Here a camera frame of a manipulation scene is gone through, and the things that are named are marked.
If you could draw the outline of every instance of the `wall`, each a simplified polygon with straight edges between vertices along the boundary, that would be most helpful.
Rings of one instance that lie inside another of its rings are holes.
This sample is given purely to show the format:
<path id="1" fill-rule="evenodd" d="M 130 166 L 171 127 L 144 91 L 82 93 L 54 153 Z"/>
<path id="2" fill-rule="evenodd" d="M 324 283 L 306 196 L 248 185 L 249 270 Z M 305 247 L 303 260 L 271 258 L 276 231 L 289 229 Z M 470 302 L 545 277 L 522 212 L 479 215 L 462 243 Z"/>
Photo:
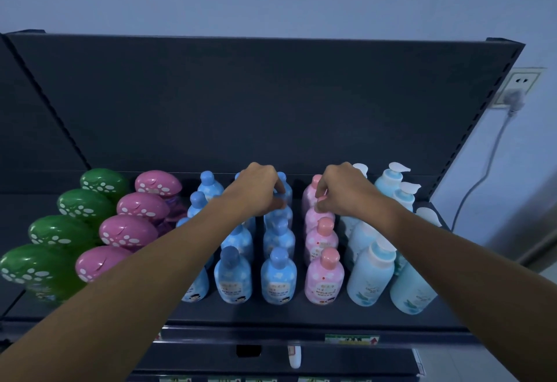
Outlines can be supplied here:
<path id="1" fill-rule="evenodd" d="M 469 198 L 456 229 L 503 251 L 514 232 L 557 199 L 557 10 L 552 4 L 553 0 L 0 0 L 0 31 L 422 40 L 494 36 L 525 42 L 516 65 L 549 70 L 509 126 L 493 176 Z M 435 193 L 434 202 L 447 221 L 481 176 L 503 119 L 503 111 L 484 115 Z"/>

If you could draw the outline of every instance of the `blue bottle cap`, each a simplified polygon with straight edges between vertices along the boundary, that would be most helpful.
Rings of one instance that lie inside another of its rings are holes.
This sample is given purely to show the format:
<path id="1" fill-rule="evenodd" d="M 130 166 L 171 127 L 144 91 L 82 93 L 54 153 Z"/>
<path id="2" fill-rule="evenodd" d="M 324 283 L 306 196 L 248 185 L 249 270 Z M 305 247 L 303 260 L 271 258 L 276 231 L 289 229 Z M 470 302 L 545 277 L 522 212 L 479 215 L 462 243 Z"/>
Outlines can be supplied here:
<path id="1" fill-rule="evenodd" d="M 242 224 L 239 224 L 238 226 L 236 226 L 232 232 L 230 233 L 230 235 L 238 235 L 243 231 L 243 226 Z"/>
<path id="2" fill-rule="evenodd" d="M 233 269 L 240 263 L 240 252 L 233 245 L 228 245 L 220 251 L 220 262 L 227 269 Z"/>
<path id="3" fill-rule="evenodd" d="M 196 209 L 201 209 L 207 204 L 207 199 L 205 198 L 205 194 L 201 191 L 194 191 L 191 193 L 189 197 L 191 205 Z"/>
<path id="4" fill-rule="evenodd" d="M 188 220 L 189 220 L 189 217 L 183 217 L 183 218 L 181 218 L 178 222 L 176 222 L 176 228 L 177 228 L 178 226 L 184 225 L 184 223 L 186 223 Z"/>
<path id="5" fill-rule="evenodd" d="M 288 264 L 288 252 L 282 247 L 275 247 L 271 251 L 270 259 L 275 269 L 284 269 Z"/>
<path id="6" fill-rule="evenodd" d="M 273 227 L 273 231 L 275 231 L 278 235 L 284 235 L 288 231 L 288 219 L 285 217 L 273 219 L 271 225 Z"/>
<path id="7" fill-rule="evenodd" d="M 203 184 L 203 185 L 213 185 L 214 184 L 214 175 L 211 171 L 201 172 L 201 184 Z"/>

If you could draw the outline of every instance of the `hand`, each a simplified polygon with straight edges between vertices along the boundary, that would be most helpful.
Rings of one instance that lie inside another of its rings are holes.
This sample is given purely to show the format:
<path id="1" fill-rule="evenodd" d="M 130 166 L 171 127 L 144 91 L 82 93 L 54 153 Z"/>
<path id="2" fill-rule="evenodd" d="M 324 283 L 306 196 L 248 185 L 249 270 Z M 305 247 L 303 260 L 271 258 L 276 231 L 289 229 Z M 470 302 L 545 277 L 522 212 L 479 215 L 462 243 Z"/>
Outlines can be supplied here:
<path id="1" fill-rule="evenodd" d="M 238 207 L 246 215 L 245 219 L 248 219 L 286 207 L 284 199 L 273 195 L 274 189 L 279 194 L 285 193 L 275 168 L 271 165 L 252 162 L 222 195 L 237 202 Z"/>
<path id="2" fill-rule="evenodd" d="M 333 212 L 343 217 L 362 219 L 368 206 L 374 202 L 388 200 L 366 177 L 348 162 L 342 165 L 329 165 L 319 184 L 315 197 L 325 195 L 326 199 L 318 201 L 318 212 Z"/>

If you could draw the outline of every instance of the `electrical outlet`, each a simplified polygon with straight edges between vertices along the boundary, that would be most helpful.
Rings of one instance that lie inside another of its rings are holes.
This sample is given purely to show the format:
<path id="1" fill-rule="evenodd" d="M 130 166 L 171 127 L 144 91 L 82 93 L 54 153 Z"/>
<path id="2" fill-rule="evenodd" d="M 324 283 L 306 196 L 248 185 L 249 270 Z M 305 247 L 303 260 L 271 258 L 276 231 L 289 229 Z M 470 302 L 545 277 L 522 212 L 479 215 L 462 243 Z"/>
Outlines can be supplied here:
<path id="1" fill-rule="evenodd" d="M 525 96 L 532 91 L 535 84 L 538 83 L 540 76 L 543 74 L 546 68 L 512 68 L 503 84 L 499 87 L 497 93 L 493 97 L 493 102 L 491 103 L 492 108 L 507 108 L 508 106 L 503 103 L 503 93 L 506 90 L 524 90 Z"/>

